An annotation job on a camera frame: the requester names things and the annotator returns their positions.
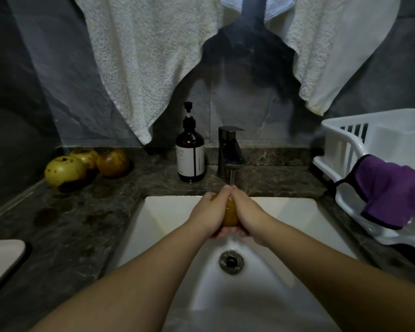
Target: fruit held in hands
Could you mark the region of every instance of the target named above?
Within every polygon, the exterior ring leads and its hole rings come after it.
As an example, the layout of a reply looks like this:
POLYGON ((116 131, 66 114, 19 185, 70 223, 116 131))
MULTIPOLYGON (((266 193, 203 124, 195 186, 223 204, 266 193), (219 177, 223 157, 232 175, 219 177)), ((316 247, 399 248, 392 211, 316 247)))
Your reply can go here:
POLYGON ((48 163, 44 176, 51 186, 66 192, 82 186, 86 179, 86 166, 77 157, 60 156, 48 163))
POLYGON ((128 173, 130 159, 121 149, 106 151, 98 156, 97 168, 106 177, 121 177, 128 173))
POLYGON ((97 167, 98 153, 95 150, 76 150, 72 151, 71 156, 79 158, 88 170, 97 167))
MULTIPOLYGON (((217 194, 213 195, 210 200, 214 200, 217 194)), ((235 202, 232 197, 229 197, 229 200, 226 204, 226 213, 224 214, 224 219, 221 224, 224 227, 235 227, 238 226, 238 216, 237 209, 235 208, 235 202)))

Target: person's left arm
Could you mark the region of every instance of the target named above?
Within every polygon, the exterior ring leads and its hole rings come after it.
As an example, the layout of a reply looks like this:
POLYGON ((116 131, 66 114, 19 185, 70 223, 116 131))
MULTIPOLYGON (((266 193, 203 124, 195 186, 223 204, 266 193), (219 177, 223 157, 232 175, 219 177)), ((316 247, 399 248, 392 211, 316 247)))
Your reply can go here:
POLYGON ((31 332, 160 331, 193 258, 220 227, 231 189, 206 193, 188 221, 60 305, 31 332))

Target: soap dispenser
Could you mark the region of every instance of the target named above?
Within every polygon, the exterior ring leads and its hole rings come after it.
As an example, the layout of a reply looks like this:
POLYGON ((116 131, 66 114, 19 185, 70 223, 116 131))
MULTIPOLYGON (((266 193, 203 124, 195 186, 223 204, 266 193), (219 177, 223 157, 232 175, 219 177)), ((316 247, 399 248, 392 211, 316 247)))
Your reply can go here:
POLYGON ((195 131, 195 119, 190 114, 192 102, 186 101, 184 109, 184 131, 175 140, 177 168, 182 181, 193 183, 201 180, 205 173, 205 140, 195 131))

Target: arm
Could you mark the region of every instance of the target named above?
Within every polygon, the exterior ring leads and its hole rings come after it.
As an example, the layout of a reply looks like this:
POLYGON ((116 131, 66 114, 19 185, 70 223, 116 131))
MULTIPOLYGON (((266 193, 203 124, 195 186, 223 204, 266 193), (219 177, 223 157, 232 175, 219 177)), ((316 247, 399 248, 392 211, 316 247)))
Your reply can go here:
POLYGON ((415 331, 415 285, 269 216, 233 188, 244 227, 307 286, 343 331, 415 331))
POLYGON ((230 194, 228 185, 213 201, 206 193, 186 223, 63 303, 31 331, 160 331, 194 256, 220 227, 230 194))

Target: towel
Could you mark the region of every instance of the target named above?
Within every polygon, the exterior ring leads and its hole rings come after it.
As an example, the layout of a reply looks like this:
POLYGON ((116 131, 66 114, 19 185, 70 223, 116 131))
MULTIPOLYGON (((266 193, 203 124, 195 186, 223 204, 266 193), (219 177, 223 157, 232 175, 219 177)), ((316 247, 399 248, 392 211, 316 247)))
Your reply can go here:
POLYGON ((373 223, 398 230, 415 217, 415 170, 409 166, 368 154, 335 185, 342 183, 350 184, 366 202, 361 215, 373 223))
MULTIPOLYGON (((241 13, 243 7, 243 0, 220 0, 220 3, 225 7, 237 10, 239 13, 241 13)), ((279 14, 291 9, 294 5, 294 0, 266 0, 264 22, 270 21, 279 14)))
POLYGON ((323 116, 392 28, 400 0, 296 0, 268 29, 296 52, 306 107, 323 116))
POLYGON ((149 128, 199 63, 203 43, 227 24, 219 0, 75 1, 108 94, 138 139, 149 143, 149 128))

